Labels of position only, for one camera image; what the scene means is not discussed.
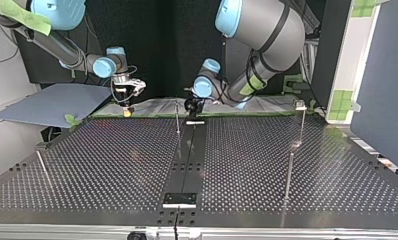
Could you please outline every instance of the black curtain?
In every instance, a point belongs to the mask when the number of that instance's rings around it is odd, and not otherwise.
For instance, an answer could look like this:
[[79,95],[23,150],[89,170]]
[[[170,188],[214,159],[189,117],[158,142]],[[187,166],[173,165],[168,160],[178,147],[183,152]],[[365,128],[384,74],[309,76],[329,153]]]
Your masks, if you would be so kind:
[[102,49],[123,46],[135,77],[148,87],[137,101],[185,97],[203,61],[221,62],[221,34],[214,21],[220,1],[87,1]]

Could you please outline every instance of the thin metal pin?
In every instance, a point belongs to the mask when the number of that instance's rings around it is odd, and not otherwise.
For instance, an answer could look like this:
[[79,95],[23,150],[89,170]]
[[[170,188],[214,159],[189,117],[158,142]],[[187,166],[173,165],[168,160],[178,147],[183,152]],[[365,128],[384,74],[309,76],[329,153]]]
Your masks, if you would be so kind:
[[289,201],[290,182],[292,180],[292,168],[293,168],[293,159],[294,158],[295,158],[295,154],[293,152],[291,152],[290,157],[289,157],[289,168],[287,169],[286,192],[284,195],[285,201]]
[[177,120],[177,133],[180,134],[180,119],[178,115],[178,100],[175,99],[175,118]]
[[302,136],[304,133],[304,126],[305,126],[305,116],[306,116],[306,110],[304,110],[303,116],[302,116],[302,124],[301,124],[301,136],[300,136],[300,142],[302,142]]
[[36,153],[37,153],[37,156],[39,157],[39,160],[40,160],[43,170],[47,173],[48,171],[47,171],[46,165],[44,164],[43,157],[41,156],[40,151],[37,151]]

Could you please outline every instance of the green sticky note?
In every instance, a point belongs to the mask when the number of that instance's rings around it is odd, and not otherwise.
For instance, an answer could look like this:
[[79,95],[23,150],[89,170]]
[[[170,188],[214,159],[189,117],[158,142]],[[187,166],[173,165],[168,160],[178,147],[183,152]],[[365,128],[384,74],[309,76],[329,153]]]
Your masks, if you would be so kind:
[[72,114],[65,114],[65,120],[67,121],[67,123],[71,124],[71,126],[80,125],[80,123],[82,122],[81,120],[76,119],[75,116]]
[[41,32],[46,36],[49,36],[52,30],[52,23],[49,18],[29,12],[13,0],[0,0],[0,15],[12,18],[27,28]]
[[352,107],[351,100],[343,100],[342,103],[340,104],[340,108],[338,110],[349,111],[349,110],[351,110],[351,107]]
[[259,81],[259,79],[254,75],[251,78],[251,80],[250,80],[250,84],[246,83],[246,85],[240,91],[240,94],[245,95],[245,96],[249,96],[249,95],[252,95],[255,92],[254,88],[256,90],[261,90],[261,89],[264,88],[264,86],[265,85],[261,81]]
[[343,93],[344,93],[345,91],[343,91],[343,90],[336,90],[336,91],[334,91],[334,96],[333,96],[333,99],[334,100],[342,100],[343,99]]
[[365,8],[362,11],[361,17],[371,17],[373,15],[373,8]]
[[344,100],[352,100],[352,91],[344,91],[343,92],[343,99]]
[[345,121],[346,117],[348,116],[348,111],[340,111],[337,115],[337,120]]
[[363,7],[367,3],[368,0],[355,0],[354,6],[356,7]]
[[337,111],[331,111],[329,113],[329,120],[337,120],[337,115],[339,115],[339,112]]
[[354,18],[361,17],[361,9],[360,8],[354,8],[352,10],[352,17],[354,17]]
[[333,99],[332,105],[331,105],[331,111],[339,111],[341,110],[342,107],[342,101],[341,100],[336,100]]

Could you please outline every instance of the gray robot arm segment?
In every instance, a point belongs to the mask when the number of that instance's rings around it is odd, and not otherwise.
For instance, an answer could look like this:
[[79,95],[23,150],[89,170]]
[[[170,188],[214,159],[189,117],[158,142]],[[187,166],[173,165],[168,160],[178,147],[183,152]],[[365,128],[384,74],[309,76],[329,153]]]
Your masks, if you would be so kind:
[[[199,95],[220,99],[233,107],[241,106],[257,90],[265,88],[275,74],[288,70],[299,58],[305,42],[301,17],[278,0],[223,0],[216,26],[227,37],[255,50],[249,68],[230,86],[218,89],[219,80],[210,78],[212,95]],[[196,82],[194,89],[201,93]],[[217,90],[224,92],[217,95]]]
[[[15,2],[24,9],[30,9],[31,1],[15,0]],[[28,41],[57,58],[65,68],[95,73],[101,78],[111,77],[113,74],[124,73],[128,70],[125,53],[121,48],[111,48],[107,56],[86,55],[74,42],[58,32],[51,31],[50,35],[46,36],[1,15],[0,25],[16,30]]]

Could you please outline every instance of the robotic arm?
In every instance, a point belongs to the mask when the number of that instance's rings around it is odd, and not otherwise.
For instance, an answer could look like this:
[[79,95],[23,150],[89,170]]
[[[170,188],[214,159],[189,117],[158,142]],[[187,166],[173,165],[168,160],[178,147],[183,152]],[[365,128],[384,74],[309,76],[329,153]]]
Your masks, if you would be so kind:
[[299,58],[305,28],[299,14],[279,0],[223,0],[216,27],[228,38],[250,46],[246,70],[233,84],[217,78],[220,64],[207,59],[192,88],[201,99],[243,109],[253,95]]
[[[47,16],[51,19],[52,30],[72,30],[83,20],[84,0],[14,0],[22,8]],[[22,34],[43,50],[56,57],[60,64],[71,70],[94,73],[100,78],[112,78],[112,94],[119,105],[124,107],[124,115],[131,116],[131,100],[142,93],[146,84],[133,79],[125,50],[122,47],[107,49],[107,55],[86,55],[73,41],[56,31],[49,36],[31,30],[24,25],[0,15],[0,25]]]

